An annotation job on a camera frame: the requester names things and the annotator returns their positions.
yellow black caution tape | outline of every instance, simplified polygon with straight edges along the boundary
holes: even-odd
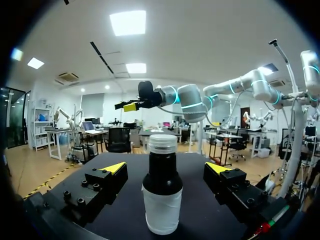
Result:
[[[35,190],[33,190],[32,192],[30,192],[27,196],[25,196],[23,198],[23,200],[27,199],[28,197],[30,197],[32,194],[34,194],[35,192],[38,191],[39,188],[47,186],[49,189],[52,189],[51,186],[48,185],[48,182],[50,182],[52,179],[54,179],[55,177],[59,176],[60,174],[62,174],[64,171],[72,168],[75,164],[71,164],[70,166],[68,166],[67,168],[63,169],[61,172],[58,172],[56,175],[50,177],[47,181],[45,181],[44,183],[42,183],[40,186],[38,186]]]

laptop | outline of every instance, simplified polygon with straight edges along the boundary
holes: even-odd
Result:
[[[84,132],[87,134],[100,134],[100,133],[102,133],[101,131],[95,130],[92,121],[83,121],[82,126],[84,128]]]

plastic bottle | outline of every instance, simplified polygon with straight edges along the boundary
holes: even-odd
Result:
[[[183,190],[177,172],[177,137],[151,135],[148,147],[149,172],[142,182],[145,220],[151,232],[168,235],[178,227]]]

ceiling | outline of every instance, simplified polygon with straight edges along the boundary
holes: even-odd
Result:
[[[145,34],[115,36],[109,15],[133,10],[146,11]],[[68,5],[61,0],[18,46],[24,55],[12,68],[10,81],[56,84],[59,74],[71,72],[79,76],[80,84],[63,91],[118,93],[137,91],[137,79],[152,80],[154,86],[205,86],[269,63],[279,71],[268,80],[289,80],[285,62],[268,45],[275,38],[291,63],[297,85],[304,89],[300,52],[312,47],[294,21],[270,0],[74,0]],[[90,42],[115,73],[125,72],[125,66],[118,64],[127,63],[146,63],[147,73],[130,78],[111,74]],[[44,65],[38,70],[27,66],[32,57]]]

shelving unit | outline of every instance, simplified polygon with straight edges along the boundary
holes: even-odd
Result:
[[[53,124],[53,121],[50,121],[50,108],[41,108],[41,107],[35,107],[33,108],[33,121],[32,128],[31,128],[31,134],[32,134],[32,146],[35,148],[35,151],[38,151],[38,148],[42,148],[45,146],[48,146],[48,138],[47,138],[47,132],[45,132],[44,128],[50,126]],[[47,121],[39,121],[38,119],[39,114],[43,114],[46,116]]]

